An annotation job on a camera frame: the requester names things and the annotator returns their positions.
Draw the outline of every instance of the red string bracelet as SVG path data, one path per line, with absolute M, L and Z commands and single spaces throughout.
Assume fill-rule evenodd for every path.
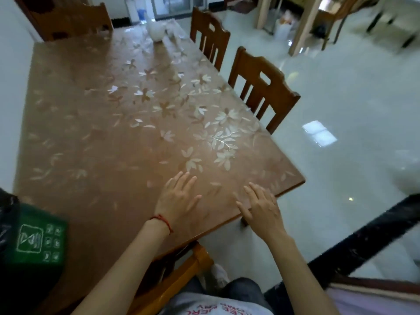
M 160 221 L 163 221 L 163 222 L 165 222 L 166 223 L 166 225 L 168 226 L 168 229 L 169 229 L 169 233 L 173 233 L 173 230 L 172 230 L 172 228 L 171 228 L 171 225 L 169 224 L 169 221 L 168 220 L 166 220 L 161 214 L 158 214 L 158 215 L 154 215 L 153 217 L 151 217 L 149 220 L 152 220 L 152 219 L 158 219 L 158 220 L 160 220 Z

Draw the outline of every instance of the finger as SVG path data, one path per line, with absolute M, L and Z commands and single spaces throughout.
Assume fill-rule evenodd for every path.
M 249 197 L 249 201 L 251 203 L 255 202 L 258 200 L 257 195 L 255 194 L 254 190 L 252 190 L 249 186 L 245 185 L 244 186 L 245 192 L 247 193 L 248 197 Z
M 238 206 L 239 211 L 244 216 L 245 221 L 249 223 L 252 220 L 252 213 L 248 209 L 246 209 L 241 202 L 236 201 L 236 205 Z
M 178 179 L 178 182 L 176 183 L 176 186 L 174 189 L 176 190 L 182 190 L 182 187 L 184 186 L 185 180 L 188 178 L 189 176 L 189 171 L 187 171 L 186 173 L 184 173 L 181 178 Z
M 179 177 L 182 176 L 182 171 L 178 172 L 175 177 L 172 178 L 171 182 L 169 183 L 169 189 L 175 188 L 176 182 L 178 181 Z
M 264 197 L 268 200 L 271 201 L 271 196 L 270 196 L 270 191 L 268 191 L 268 189 L 261 187 L 262 191 L 264 192 Z
M 197 206 L 198 201 L 200 201 L 200 199 L 201 199 L 201 195 L 200 194 L 198 194 L 194 198 L 192 198 L 192 200 L 189 202 L 189 204 L 188 204 L 188 206 L 186 208 L 186 211 L 189 212 L 191 210 L 194 210 L 195 207 Z
M 197 177 L 196 176 L 194 176 L 194 177 L 192 177 L 186 184 L 185 184 L 185 187 L 184 187 L 184 191 L 186 192 L 186 193 L 189 193 L 190 191 L 191 191 L 191 189 L 192 189 L 192 187 L 193 187 L 193 185 L 195 184 L 195 181 L 197 180 Z
M 165 188 L 167 188 L 167 187 L 168 187 L 168 185 L 171 183 L 172 179 L 173 179 L 173 178 L 169 179 L 169 180 L 166 182 L 166 184 L 165 184 Z
M 263 189 L 259 185 L 253 184 L 252 182 L 250 182 L 249 185 L 254 190 L 255 194 L 258 197 L 258 199 L 265 199 L 264 191 L 263 191 Z
M 271 201 L 273 201 L 273 203 L 276 205 L 277 204 L 277 199 L 271 192 L 270 192 L 270 198 L 271 198 Z

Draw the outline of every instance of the white tile floor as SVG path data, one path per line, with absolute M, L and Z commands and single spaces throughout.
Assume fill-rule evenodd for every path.
M 312 40 L 310 48 L 291 58 L 287 41 L 276 42 L 254 29 L 255 10 L 218 15 L 231 31 L 220 72 L 225 79 L 242 45 L 278 66 L 302 96 L 273 139 L 307 179 L 278 203 L 286 229 L 308 261 L 420 191 L 419 41 L 401 51 L 407 34 L 384 23 L 367 35 L 373 16 L 365 9 L 348 18 L 337 44 L 320 52 L 320 41 Z M 191 19 L 178 22 L 189 34 Z M 311 121 L 320 121 L 337 141 L 319 147 L 302 128 Z M 266 245 L 238 221 L 200 243 L 232 279 L 249 277 L 262 290 L 281 281 Z M 356 275 L 420 282 L 413 262 L 419 259 L 419 243 L 420 230 L 415 229 Z

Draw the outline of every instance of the green trash bin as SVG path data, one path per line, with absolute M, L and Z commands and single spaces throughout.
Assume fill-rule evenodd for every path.
M 0 189 L 0 314 L 33 309 L 64 269 L 67 223 Z

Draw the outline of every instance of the white shoe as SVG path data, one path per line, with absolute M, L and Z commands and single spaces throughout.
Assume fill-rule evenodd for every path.
M 222 289 L 230 282 L 228 278 L 228 273 L 223 267 L 218 264 L 213 264 L 210 268 L 210 272 L 217 282 L 217 288 Z

